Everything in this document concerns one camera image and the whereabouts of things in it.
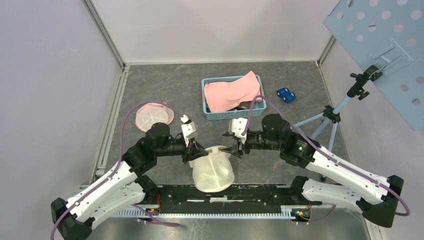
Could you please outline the pink bra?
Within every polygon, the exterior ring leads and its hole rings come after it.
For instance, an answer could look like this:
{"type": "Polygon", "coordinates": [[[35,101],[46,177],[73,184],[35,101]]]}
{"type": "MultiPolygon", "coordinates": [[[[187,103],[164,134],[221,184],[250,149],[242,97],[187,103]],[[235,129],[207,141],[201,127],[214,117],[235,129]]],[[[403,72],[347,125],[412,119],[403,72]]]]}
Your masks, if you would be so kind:
{"type": "Polygon", "coordinates": [[[217,81],[204,86],[206,104],[212,113],[226,112],[261,94],[258,77],[253,71],[232,81],[217,81]]]}

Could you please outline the white mesh laundry bag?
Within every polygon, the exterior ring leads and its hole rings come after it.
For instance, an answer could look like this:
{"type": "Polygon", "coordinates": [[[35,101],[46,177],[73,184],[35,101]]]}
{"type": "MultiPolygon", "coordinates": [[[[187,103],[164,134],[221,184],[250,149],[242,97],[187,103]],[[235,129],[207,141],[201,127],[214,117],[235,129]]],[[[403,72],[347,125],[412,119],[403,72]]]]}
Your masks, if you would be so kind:
{"type": "Polygon", "coordinates": [[[175,118],[175,113],[169,107],[158,103],[148,103],[142,106],[135,115],[135,126],[142,132],[147,132],[154,124],[169,125],[175,118]]]}

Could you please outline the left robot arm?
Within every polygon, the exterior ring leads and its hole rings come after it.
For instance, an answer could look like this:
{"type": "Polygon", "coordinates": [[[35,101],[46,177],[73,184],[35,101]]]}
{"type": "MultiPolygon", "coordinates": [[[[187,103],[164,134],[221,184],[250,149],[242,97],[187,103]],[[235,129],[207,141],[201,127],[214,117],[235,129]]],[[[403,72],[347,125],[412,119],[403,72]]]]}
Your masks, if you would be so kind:
{"type": "Polygon", "coordinates": [[[112,169],[80,193],[68,199],[57,198],[50,207],[54,227],[65,240],[85,240],[100,223],[117,212],[160,196],[158,186],[146,175],[159,157],[180,156],[184,163],[208,156],[205,148],[189,136],[194,123],[183,124],[183,132],[173,137],[170,127],[155,123],[112,169]]]}

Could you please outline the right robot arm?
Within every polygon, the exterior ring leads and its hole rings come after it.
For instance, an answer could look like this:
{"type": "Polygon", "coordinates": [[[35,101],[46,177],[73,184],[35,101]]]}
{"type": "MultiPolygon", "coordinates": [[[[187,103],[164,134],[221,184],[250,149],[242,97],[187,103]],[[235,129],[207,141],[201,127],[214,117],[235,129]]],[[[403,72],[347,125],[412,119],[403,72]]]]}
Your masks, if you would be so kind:
{"type": "Polygon", "coordinates": [[[229,122],[224,136],[234,138],[236,144],[226,148],[226,152],[241,158],[251,150],[279,151],[279,157],[287,164],[336,181],[319,183],[308,177],[295,177],[288,191],[293,203],[328,203],[354,210],[380,227],[393,226],[404,184],[401,177],[377,175],[338,157],[315,140],[295,132],[276,113],[262,119],[261,130],[252,131],[247,126],[246,118],[229,122]]]}

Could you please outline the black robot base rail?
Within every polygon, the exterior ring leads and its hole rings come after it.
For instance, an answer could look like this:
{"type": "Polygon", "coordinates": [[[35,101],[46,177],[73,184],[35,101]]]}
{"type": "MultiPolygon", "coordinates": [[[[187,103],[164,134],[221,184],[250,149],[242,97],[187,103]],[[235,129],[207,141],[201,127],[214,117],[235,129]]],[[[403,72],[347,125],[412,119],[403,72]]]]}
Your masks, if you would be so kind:
{"type": "Polygon", "coordinates": [[[157,205],[161,214],[277,214],[282,206],[320,206],[287,185],[233,184],[220,192],[194,185],[160,185],[140,205],[157,205]]]}

